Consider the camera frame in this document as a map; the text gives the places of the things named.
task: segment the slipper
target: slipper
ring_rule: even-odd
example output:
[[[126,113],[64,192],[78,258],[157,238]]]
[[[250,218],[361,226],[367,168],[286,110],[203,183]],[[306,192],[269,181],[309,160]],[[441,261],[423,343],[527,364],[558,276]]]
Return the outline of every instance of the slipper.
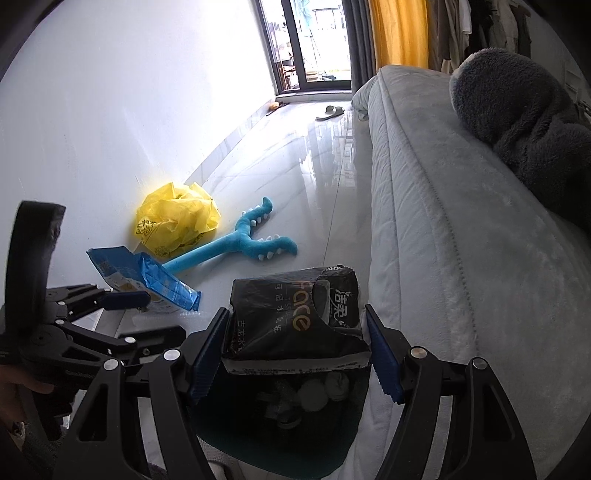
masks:
[[[317,120],[328,120],[329,118],[334,118],[336,116],[343,115],[343,113],[345,113],[345,111],[343,110],[343,107],[329,105],[328,107],[326,107],[326,111],[324,112],[324,114],[317,116],[316,119]]]

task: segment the blue plush stick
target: blue plush stick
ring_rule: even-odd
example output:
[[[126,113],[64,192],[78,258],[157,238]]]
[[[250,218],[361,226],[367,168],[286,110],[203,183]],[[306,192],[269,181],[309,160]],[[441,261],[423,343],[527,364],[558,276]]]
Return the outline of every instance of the blue plush stick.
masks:
[[[283,251],[297,254],[297,245],[289,237],[275,235],[274,238],[267,237],[267,240],[251,238],[251,227],[269,217],[272,210],[273,204],[269,198],[263,197],[262,206],[242,212],[232,233],[174,258],[166,262],[163,267],[169,273],[177,274],[210,258],[230,252],[242,252],[247,257],[259,260],[266,258],[270,260],[274,254],[280,254]]]

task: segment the tiled floor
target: tiled floor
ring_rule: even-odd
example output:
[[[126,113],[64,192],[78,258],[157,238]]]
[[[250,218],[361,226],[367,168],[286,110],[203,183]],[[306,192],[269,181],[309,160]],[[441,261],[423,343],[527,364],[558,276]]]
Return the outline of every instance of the tiled floor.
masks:
[[[229,254],[180,275],[202,291],[202,312],[213,314],[228,305],[235,278],[335,264],[355,270],[360,302],[367,301],[371,172],[355,171],[353,167],[349,104],[341,104],[346,109],[344,115],[315,121],[326,105],[292,104],[266,117],[204,183],[222,214],[217,236],[232,231],[243,210],[268,196],[274,204],[273,213],[256,228],[253,238],[274,233],[290,236],[298,245],[298,254],[276,255],[263,262]],[[131,329],[131,320],[124,318],[119,331]],[[149,401],[145,404],[142,429],[147,455],[160,464]],[[243,466],[243,474],[247,480],[278,478],[249,465]]]

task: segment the dark gray fluffy blanket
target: dark gray fluffy blanket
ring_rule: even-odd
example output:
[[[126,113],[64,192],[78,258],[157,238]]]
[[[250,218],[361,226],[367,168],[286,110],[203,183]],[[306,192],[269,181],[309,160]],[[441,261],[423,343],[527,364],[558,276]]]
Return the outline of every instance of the dark gray fluffy blanket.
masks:
[[[591,233],[591,129],[546,69],[487,48],[454,72],[450,94],[464,126],[542,205]]]

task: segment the black door frame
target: black door frame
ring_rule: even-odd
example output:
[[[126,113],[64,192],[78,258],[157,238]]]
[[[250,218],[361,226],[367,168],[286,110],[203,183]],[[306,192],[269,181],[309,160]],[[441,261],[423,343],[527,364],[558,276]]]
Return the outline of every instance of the black door frame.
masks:
[[[273,69],[273,75],[275,76],[275,82],[279,94],[282,93],[309,93],[309,92],[323,92],[326,90],[351,90],[350,80],[318,80],[316,82],[308,82],[306,79],[306,69],[304,68],[304,57],[301,53],[300,38],[297,33],[296,19],[291,8],[291,0],[277,0],[281,1],[283,7],[283,14],[285,16],[285,24],[287,26],[287,32],[290,36],[291,52],[293,53],[295,72],[297,73],[298,83],[300,88],[293,90],[281,91],[281,77],[282,72],[279,71],[277,64],[273,62],[273,51],[271,47],[271,39],[269,38],[269,31],[267,30],[265,13],[262,9],[261,0],[254,0],[256,13],[261,23],[262,31],[265,37],[265,43],[267,44],[267,54],[271,62]]]

